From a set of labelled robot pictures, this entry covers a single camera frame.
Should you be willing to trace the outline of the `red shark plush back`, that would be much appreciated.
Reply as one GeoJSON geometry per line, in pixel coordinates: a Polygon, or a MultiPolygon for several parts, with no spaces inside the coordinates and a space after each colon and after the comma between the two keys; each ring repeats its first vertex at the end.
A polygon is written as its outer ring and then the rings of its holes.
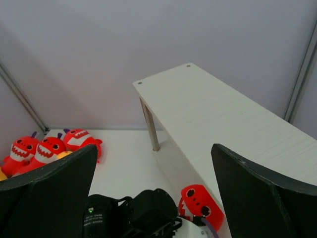
{"type": "Polygon", "coordinates": [[[100,163],[102,156],[101,139],[94,138],[87,130],[76,128],[76,129],[64,129],[65,136],[63,142],[66,148],[70,151],[76,151],[89,144],[96,145],[98,150],[97,163],[100,163]]]}

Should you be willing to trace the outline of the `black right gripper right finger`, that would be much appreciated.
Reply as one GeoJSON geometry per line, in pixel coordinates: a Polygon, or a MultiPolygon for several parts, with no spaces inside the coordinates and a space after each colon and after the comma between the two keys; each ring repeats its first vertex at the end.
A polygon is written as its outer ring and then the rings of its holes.
{"type": "Polygon", "coordinates": [[[315,238],[317,187],[250,161],[217,143],[215,177],[233,238],[315,238]]]}

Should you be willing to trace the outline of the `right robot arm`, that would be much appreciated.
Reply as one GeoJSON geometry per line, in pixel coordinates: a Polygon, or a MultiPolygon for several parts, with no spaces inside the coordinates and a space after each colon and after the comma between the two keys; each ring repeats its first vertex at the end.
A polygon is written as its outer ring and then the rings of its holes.
{"type": "Polygon", "coordinates": [[[224,221],[233,238],[314,238],[317,188],[250,161],[221,144],[211,158],[223,206],[203,185],[114,199],[89,195],[97,148],[84,148],[0,183],[3,238],[218,237],[224,221]]]}

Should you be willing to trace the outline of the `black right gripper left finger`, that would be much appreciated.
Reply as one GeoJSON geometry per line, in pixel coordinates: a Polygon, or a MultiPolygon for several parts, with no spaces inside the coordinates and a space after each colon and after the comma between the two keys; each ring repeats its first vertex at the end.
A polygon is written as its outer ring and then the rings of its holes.
{"type": "Polygon", "coordinates": [[[2,238],[79,238],[97,165],[97,148],[1,181],[2,238]]]}

